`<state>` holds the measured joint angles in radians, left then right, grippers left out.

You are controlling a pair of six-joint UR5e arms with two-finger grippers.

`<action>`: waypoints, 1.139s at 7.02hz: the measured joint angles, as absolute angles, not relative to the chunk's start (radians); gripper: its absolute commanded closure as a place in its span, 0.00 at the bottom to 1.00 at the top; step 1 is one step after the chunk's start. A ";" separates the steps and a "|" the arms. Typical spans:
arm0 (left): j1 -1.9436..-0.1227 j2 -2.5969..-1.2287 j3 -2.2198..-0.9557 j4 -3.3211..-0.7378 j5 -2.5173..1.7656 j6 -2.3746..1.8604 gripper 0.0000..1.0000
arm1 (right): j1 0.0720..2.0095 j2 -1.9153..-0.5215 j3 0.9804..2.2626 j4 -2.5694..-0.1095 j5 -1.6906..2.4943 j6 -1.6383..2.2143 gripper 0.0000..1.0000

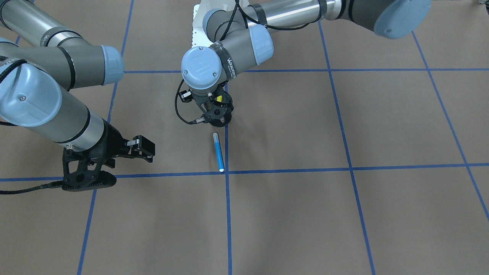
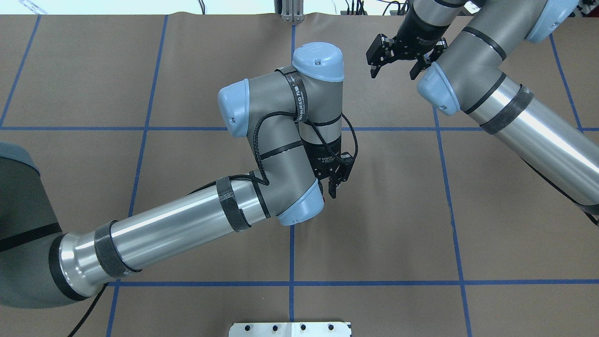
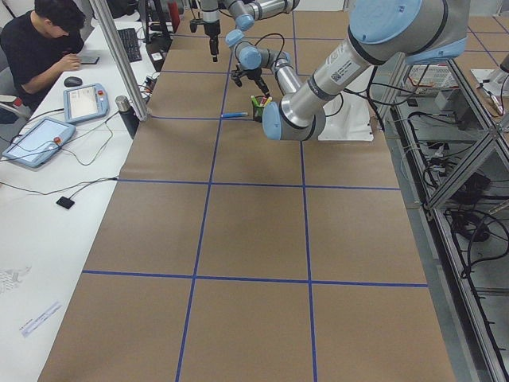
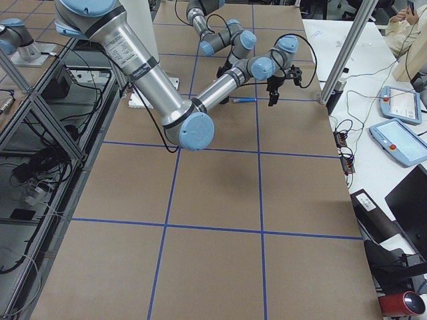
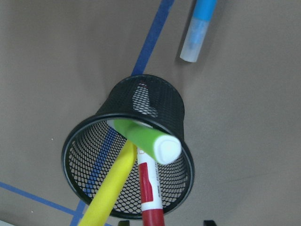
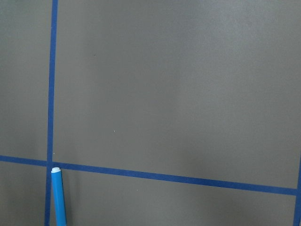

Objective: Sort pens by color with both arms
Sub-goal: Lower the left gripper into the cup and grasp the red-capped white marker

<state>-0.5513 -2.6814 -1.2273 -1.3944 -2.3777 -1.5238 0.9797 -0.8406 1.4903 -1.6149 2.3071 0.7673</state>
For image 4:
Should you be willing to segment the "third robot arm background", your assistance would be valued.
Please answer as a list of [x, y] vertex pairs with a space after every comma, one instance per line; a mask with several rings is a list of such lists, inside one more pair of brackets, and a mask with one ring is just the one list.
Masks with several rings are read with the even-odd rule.
[[22, 20], [1, 21], [1, 50], [16, 66], [41, 67], [48, 57], [58, 58], [55, 48], [55, 44], [36, 42]]

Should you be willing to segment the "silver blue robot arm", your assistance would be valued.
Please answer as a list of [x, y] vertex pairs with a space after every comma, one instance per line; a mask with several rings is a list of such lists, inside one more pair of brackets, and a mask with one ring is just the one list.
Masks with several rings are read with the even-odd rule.
[[160, 114], [168, 141], [199, 151], [214, 138], [215, 126], [208, 111], [251, 78], [268, 82], [270, 105], [277, 103], [278, 88], [285, 79], [300, 81], [300, 72], [292, 65], [299, 47], [296, 36], [284, 35], [267, 53], [249, 57], [257, 38], [239, 21], [229, 20], [220, 32], [209, 28], [208, 18], [223, 5], [223, 1], [190, 1], [187, 5], [186, 19], [199, 36], [203, 54], [210, 56], [226, 47], [231, 49], [218, 79], [191, 99], [181, 97], [159, 62], [138, 39], [120, 1], [56, 1], [55, 24], [58, 33], [100, 44]]
[[207, 20], [214, 16], [214, 11], [223, 7], [224, 3], [225, 1], [195, 0], [190, 1], [186, 9], [187, 22], [199, 35], [199, 48], [205, 56], [212, 56], [222, 49], [231, 47], [226, 62], [218, 68], [217, 78], [230, 70], [240, 59], [246, 59], [257, 42], [256, 36], [251, 31], [245, 30], [236, 19], [226, 21], [224, 29], [219, 32], [215, 32], [208, 25]]

